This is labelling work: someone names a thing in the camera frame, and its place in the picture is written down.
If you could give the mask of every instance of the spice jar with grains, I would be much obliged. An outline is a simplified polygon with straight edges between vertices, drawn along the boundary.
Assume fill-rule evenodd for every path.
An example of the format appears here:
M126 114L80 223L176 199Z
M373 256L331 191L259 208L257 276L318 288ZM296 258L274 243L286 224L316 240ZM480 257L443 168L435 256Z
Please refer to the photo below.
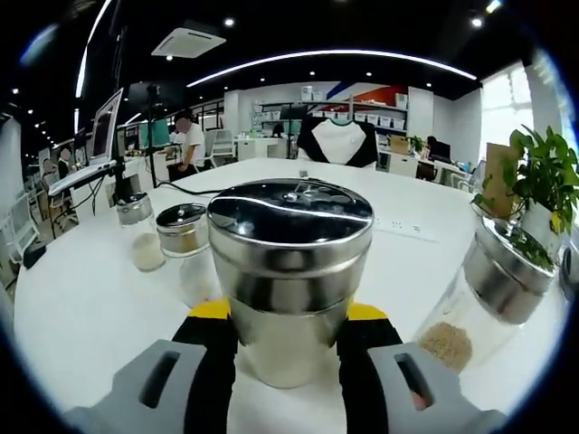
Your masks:
M485 363L530 318L555 263L517 226L482 217L467 255L415 341L457 373Z
M152 271L165 263L159 237L155 231L155 215L146 193L135 193L117 204L119 223L123 229L128 255L140 271Z
M207 234L206 209L199 203L182 203L157 217L161 249L169 259L173 287L193 308L222 296Z

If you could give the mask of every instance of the grains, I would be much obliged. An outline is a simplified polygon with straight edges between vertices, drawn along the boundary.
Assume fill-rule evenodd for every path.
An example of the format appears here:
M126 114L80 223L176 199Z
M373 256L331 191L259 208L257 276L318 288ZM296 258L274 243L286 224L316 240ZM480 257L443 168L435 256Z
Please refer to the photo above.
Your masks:
M457 373L464 369L472 357L472 343L466 330L445 322L429 328L419 345Z

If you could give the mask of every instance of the power outlet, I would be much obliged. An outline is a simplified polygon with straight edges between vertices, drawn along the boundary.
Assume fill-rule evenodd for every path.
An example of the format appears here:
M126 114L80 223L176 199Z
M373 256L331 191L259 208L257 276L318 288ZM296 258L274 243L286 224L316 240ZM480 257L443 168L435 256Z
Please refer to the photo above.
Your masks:
M428 230L425 230L419 224L409 224L400 220L383 219L375 217L375 231L393 233L403 237L415 238L417 240L438 242L437 238Z

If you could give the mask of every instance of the plant pot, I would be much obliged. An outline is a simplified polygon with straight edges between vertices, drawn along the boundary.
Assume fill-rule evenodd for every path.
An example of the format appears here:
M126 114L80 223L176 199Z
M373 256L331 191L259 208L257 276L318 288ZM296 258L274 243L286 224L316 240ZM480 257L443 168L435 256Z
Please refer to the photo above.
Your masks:
M531 201L527 211L521 217L519 226L523 231L537 240L553 259L561 248L561 235L554 231L551 223L552 212L540 203Z

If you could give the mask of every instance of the metal jar lid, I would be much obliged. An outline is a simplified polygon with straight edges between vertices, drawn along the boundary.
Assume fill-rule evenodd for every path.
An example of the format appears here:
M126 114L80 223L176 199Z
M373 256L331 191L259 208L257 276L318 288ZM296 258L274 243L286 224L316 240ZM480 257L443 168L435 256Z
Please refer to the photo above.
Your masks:
M269 179L216 195L209 241L223 290L262 311L315 312L354 293L372 240L372 207L312 179Z
M152 213L153 207L147 193L134 193L127 199L119 199L117 203L117 214L123 226L142 222Z
M510 324L525 323L555 275L545 248L516 225L482 217L464 261L483 305Z
M157 216L161 250L167 256L182 258L209 246L206 209L199 203L181 203Z

